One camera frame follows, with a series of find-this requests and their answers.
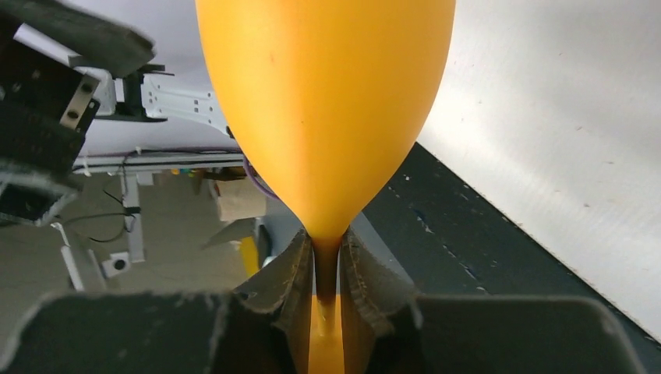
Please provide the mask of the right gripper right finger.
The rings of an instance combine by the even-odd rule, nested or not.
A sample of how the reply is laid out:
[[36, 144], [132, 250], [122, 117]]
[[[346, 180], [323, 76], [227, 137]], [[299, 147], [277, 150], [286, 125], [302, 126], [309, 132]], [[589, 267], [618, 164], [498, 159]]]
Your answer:
[[339, 257], [346, 373], [416, 370], [415, 289], [381, 263], [353, 230]]

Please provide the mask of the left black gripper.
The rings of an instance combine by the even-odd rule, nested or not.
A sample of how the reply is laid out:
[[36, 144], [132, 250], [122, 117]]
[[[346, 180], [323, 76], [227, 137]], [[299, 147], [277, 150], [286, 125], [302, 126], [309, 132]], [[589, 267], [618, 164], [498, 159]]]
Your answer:
[[99, 81], [18, 41], [20, 23], [117, 77], [150, 62], [154, 43], [60, 1], [2, 1], [1, 12], [1, 222], [42, 226], [82, 190], [72, 167]]

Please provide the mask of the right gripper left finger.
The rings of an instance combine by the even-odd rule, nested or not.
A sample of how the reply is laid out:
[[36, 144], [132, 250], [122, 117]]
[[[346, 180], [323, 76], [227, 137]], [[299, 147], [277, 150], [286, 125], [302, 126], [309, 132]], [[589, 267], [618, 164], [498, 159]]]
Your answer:
[[313, 250], [302, 229], [282, 253], [234, 290], [243, 372], [308, 372], [312, 288]]

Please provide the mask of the yellow wine glass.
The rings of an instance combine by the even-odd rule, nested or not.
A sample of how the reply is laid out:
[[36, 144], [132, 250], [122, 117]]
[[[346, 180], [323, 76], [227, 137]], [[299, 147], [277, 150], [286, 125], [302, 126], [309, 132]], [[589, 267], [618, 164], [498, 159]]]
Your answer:
[[236, 142], [311, 238], [311, 373], [341, 373], [336, 281], [351, 222], [417, 140], [452, 1], [198, 1], [207, 71]]

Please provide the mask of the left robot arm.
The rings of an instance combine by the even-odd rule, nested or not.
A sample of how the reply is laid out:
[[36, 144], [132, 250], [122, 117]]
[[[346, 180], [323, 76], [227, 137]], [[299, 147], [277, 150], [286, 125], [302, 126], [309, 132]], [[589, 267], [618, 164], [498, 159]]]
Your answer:
[[45, 225], [79, 195], [70, 176], [94, 119], [226, 130], [214, 95], [176, 87], [154, 55], [131, 28], [63, 2], [2, 2], [3, 224]]

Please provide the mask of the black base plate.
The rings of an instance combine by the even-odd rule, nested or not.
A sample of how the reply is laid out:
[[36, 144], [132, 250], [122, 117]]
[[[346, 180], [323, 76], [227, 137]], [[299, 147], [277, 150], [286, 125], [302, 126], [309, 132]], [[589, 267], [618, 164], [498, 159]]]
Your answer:
[[364, 214], [425, 293], [599, 298], [420, 145]]

